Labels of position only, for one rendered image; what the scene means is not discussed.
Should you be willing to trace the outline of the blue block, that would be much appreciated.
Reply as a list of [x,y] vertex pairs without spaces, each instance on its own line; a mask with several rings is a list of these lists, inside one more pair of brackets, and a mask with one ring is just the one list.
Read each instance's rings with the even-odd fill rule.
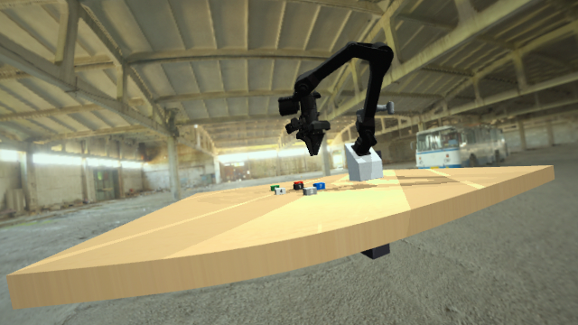
[[314,183],[313,187],[317,188],[317,190],[324,190],[326,189],[325,183],[320,182],[320,183]]

